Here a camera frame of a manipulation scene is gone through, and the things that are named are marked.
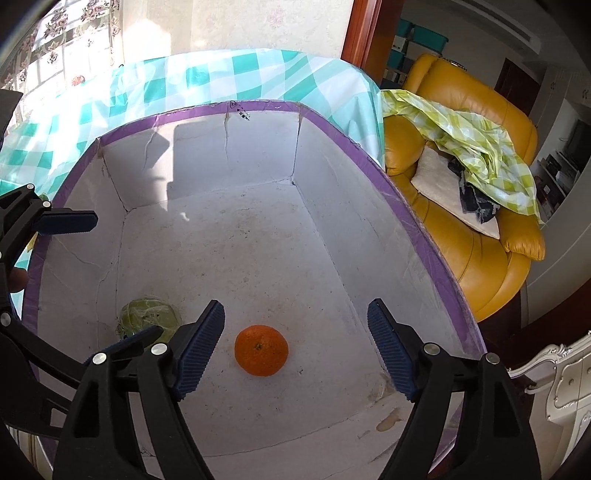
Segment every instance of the orange fruit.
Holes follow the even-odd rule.
[[[289,353],[283,335],[267,325],[245,328],[234,343],[234,357],[238,365],[257,377],[276,374],[285,364]]]

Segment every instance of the silver screw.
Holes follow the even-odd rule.
[[[150,349],[150,352],[152,352],[154,355],[162,355],[166,352],[166,350],[168,350],[166,343],[156,343],[156,345]]]
[[[92,357],[92,363],[95,365],[100,365],[101,363],[104,363],[105,360],[107,360],[107,355],[103,352],[97,353],[94,357]]]
[[[493,365],[497,365],[501,361],[501,359],[496,353],[487,353],[485,355],[485,358],[487,362]]]
[[[10,322],[11,322],[11,318],[8,313],[4,312],[3,314],[0,315],[0,323],[2,323],[2,326],[7,327],[8,325],[10,325]]]
[[[439,355],[439,352],[441,352],[439,345],[435,343],[426,343],[423,350],[425,350],[427,355]]]

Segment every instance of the armchair backrest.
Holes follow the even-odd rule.
[[[515,151],[525,163],[534,160],[538,132],[525,113],[469,73],[434,55],[414,63],[405,90],[454,110],[479,113],[509,132]]]

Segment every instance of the air vent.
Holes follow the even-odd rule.
[[[492,30],[500,40],[529,53],[540,53],[542,43],[538,37],[509,15],[483,0],[451,0],[462,13],[479,20],[483,27]]]

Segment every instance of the pillow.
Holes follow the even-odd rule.
[[[484,235],[499,237],[496,218],[479,223],[475,213],[464,213],[460,202],[459,178],[447,168],[447,159],[428,147],[418,159],[417,172],[410,181],[419,193],[445,208],[470,228]]]

